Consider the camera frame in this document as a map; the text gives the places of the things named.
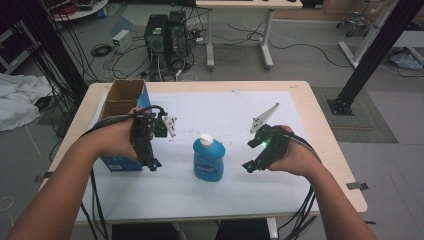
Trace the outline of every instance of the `computer tower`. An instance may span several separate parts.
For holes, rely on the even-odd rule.
[[[172,53],[172,41],[170,38],[167,15],[150,15],[144,32],[144,40],[149,55],[151,53],[162,53],[165,55]]]
[[[162,81],[163,70],[171,66],[172,39],[168,25],[168,15],[152,14],[144,32],[150,64],[150,81]]]
[[[187,43],[186,11],[171,11],[169,13],[168,22],[172,38],[172,47],[176,50],[177,54],[187,57],[189,51]]]

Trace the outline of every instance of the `floor mat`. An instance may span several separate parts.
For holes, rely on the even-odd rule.
[[[312,88],[337,141],[362,143],[399,143],[381,113],[362,89],[351,108],[354,116],[333,115],[327,99],[335,99],[341,88]]]

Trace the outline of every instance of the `hand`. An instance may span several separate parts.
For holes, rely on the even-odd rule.
[[[281,126],[288,132],[293,132],[289,126]],[[317,167],[322,167],[321,162],[305,146],[298,142],[290,141],[284,156],[271,164],[270,171],[285,171],[294,175],[308,177]]]
[[[95,148],[98,156],[121,156],[136,160],[137,154],[130,141],[132,123],[133,119],[118,122],[95,130],[80,140],[89,141],[84,144]]]

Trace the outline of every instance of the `blue bottle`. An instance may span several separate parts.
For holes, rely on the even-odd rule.
[[[224,173],[224,162],[222,157],[225,155],[224,146],[213,139],[212,136],[201,134],[193,144],[194,149],[194,174],[196,177],[216,182],[221,180]]]

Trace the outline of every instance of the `black pole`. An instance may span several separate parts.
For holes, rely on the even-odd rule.
[[[423,5],[424,0],[399,0],[340,94],[327,100],[334,115],[350,114],[356,96]]]

